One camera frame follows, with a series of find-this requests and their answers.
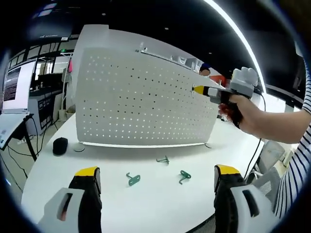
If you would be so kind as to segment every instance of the ceiling light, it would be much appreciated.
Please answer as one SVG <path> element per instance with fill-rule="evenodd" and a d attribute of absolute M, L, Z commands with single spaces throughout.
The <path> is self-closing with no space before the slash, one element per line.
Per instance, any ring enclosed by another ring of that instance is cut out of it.
<path fill-rule="evenodd" d="M 203 0 L 203 1 L 205 1 L 208 5 L 210 5 L 212 8 L 214 8 L 214 10 L 216 10 L 225 19 L 225 21 L 227 21 L 227 23 L 232 27 L 232 29 L 238 35 L 240 40 L 243 42 L 243 44 L 246 47 L 251 59 L 253 60 L 255 68 L 257 70 L 257 73 L 258 73 L 258 76 L 259 76 L 259 79 L 260 79 L 260 82 L 262 85 L 263 92 L 266 93 L 267 92 L 266 86 L 265 86 L 264 81 L 263 81 L 263 76 L 262 76 L 261 69 L 259 67 L 258 61 L 257 61 L 249 43 L 247 42 L 245 36 L 243 35 L 243 33 L 240 31 L 240 29 L 235 24 L 235 22 L 230 18 L 230 16 L 217 3 L 215 3 L 213 0 Z"/>

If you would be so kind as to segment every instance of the computer monitor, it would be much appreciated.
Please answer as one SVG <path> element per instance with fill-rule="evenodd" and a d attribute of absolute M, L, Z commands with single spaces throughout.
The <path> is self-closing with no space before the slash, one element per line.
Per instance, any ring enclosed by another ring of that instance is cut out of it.
<path fill-rule="evenodd" d="M 26 61 L 10 69 L 4 81 L 2 113 L 28 111 L 29 88 L 36 60 Z"/>

